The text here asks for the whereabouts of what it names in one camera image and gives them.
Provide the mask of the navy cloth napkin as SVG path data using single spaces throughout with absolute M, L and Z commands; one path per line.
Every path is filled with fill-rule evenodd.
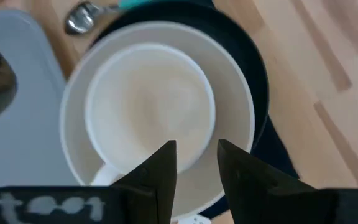
M 251 154 L 296 179 L 300 178 L 270 118 L 267 118 L 264 131 Z

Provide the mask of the white ribbed bowl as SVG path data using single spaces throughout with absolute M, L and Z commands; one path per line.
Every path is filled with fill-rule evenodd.
M 89 185 L 102 166 L 85 128 L 87 88 L 107 58 L 132 44 L 156 42 L 182 50 L 205 72 L 216 100 L 216 125 L 202 156 L 177 177 L 172 218 L 175 221 L 201 213 L 224 196 L 217 146 L 227 139 L 250 152 L 255 134 L 255 112 L 250 88 L 237 62 L 206 32 L 167 21 L 131 24 L 103 37 L 76 66 L 60 107 L 60 140 L 75 179 Z

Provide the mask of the white mug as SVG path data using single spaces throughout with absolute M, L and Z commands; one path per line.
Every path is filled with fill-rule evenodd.
M 207 148 L 216 122 L 214 93 L 199 65 L 162 44 L 126 47 L 92 79 L 85 125 L 103 160 L 93 185 L 109 185 L 134 170 L 169 140 L 177 144 L 177 172 Z

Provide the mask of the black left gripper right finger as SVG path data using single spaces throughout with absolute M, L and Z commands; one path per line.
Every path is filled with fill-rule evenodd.
M 218 141 L 221 182 L 235 224 L 321 223 L 316 189 L 245 152 Z

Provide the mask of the dark navy plate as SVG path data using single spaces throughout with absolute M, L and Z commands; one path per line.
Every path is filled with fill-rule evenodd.
M 119 16 L 97 36 L 93 45 L 122 27 L 145 21 L 170 21 L 190 26 L 204 32 L 228 51 L 250 87 L 255 109 L 255 135 L 250 151 L 260 154 L 259 142 L 266 137 L 265 127 L 271 124 L 269 80 L 262 57 L 250 36 L 218 11 L 212 0 L 166 0 L 136 6 Z

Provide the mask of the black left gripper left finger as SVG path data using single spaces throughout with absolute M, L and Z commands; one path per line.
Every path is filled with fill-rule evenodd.
M 167 141 L 111 185 L 109 224 L 170 224 L 177 182 L 177 144 Z

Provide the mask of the teal handled metal spoon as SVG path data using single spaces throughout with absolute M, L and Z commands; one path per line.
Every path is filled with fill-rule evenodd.
M 64 31 L 68 35 L 87 34 L 102 15 L 123 12 L 150 1 L 121 0 L 119 3 L 108 6 L 99 6 L 91 1 L 80 2 L 68 12 L 64 22 Z

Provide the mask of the grey serving tray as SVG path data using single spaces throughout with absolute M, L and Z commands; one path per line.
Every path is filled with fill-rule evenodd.
M 59 135 L 66 81 L 44 31 L 26 12 L 1 10 L 0 53 L 17 78 L 0 114 L 0 187 L 77 185 Z

